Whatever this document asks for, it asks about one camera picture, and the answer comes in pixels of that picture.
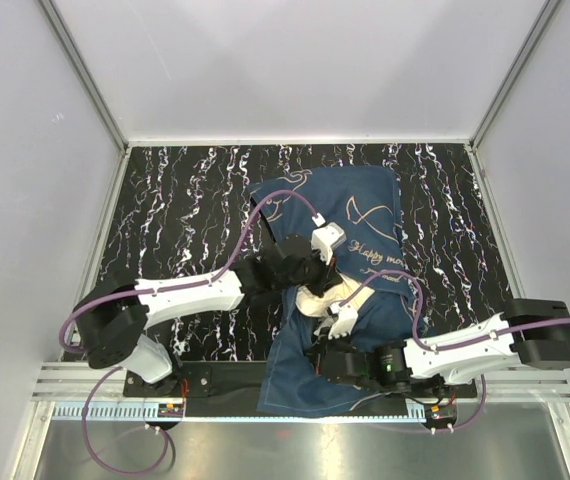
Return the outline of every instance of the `black marble tabletop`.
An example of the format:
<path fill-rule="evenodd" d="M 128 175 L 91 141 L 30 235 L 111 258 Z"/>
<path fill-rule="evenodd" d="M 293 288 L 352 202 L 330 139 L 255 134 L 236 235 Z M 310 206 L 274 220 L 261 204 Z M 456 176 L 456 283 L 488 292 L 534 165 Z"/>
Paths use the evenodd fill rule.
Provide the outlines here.
<path fill-rule="evenodd" d="M 482 321 L 510 298 L 463 145 L 269 145 L 134 148 L 99 279 L 117 270 L 165 278 L 205 273 L 229 257 L 251 206 L 247 186 L 304 168 L 384 165 L 400 181 L 404 254 L 438 333 Z M 269 240 L 257 225 L 245 251 Z M 184 360 L 265 360 L 280 305 L 208 312 L 156 327 Z"/>

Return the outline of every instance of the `navy blue cloth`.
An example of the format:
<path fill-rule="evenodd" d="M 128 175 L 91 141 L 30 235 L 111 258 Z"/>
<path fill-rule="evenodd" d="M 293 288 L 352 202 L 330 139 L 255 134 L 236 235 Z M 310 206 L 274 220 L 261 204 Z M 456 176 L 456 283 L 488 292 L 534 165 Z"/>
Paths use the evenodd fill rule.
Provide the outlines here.
<path fill-rule="evenodd" d="M 335 251 L 342 273 L 362 282 L 382 269 L 404 269 L 400 194 L 392 170 L 374 166 L 302 170 L 250 186 L 256 202 L 282 189 L 296 190 L 327 222 L 345 230 L 347 241 Z M 262 213 L 276 241 L 291 234 L 311 238 L 316 228 L 309 210 L 295 198 L 275 198 Z M 362 351 L 411 336 L 408 305 L 414 296 L 407 281 L 383 276 L 370 287 L 375 292 L 360 308 L 351 336 L 352 344 Z M 305 351 L 312 346 L 317 322 L 296 308 L 295 288 L 283 293 L 283 325 L 267 360 L 259 411 L 316 418 L 346 412 L 371 395 L 316 375 Z"/>

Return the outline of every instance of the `white panel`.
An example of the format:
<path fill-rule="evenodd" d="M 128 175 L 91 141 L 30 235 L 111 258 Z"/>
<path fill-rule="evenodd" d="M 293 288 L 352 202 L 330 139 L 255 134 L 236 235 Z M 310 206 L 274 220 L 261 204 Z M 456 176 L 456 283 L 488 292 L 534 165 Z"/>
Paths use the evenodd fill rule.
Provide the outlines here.
<path fill-rule="evenodd" d="M 469 138 L 543 0 L 57 0 L 130 140 Z"/>
<path fill-rule="evenodd" d="M 0 0 L 0 478 L 116 161 L 37 2 Z"/>
<path fill-rule="evenodd" d="M 527 295 L 570 308 L 570 1 L 480 154 Z"/>

